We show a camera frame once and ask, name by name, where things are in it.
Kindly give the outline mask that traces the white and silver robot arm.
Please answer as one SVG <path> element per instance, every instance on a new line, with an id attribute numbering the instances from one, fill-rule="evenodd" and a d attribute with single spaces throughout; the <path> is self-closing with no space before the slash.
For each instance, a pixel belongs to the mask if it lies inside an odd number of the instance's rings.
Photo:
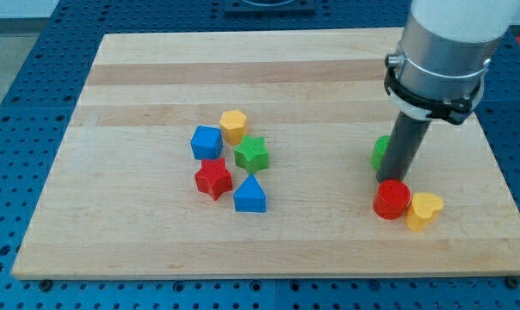
<path id="1" fill-rule="evenodd" d="M 492 56 L 520 0 L 413 0 L 384 88 L 416 121 L 462 124 L 480 103 Z"/>

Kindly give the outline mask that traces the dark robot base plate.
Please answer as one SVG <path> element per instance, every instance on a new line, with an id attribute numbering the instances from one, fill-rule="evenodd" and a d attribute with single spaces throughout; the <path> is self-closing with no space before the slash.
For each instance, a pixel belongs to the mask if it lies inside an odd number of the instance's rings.
<path id="1" fill-rule="evenodd" d="M 226 14 L 314 13 L 316 0 L 224 0 Z"/>

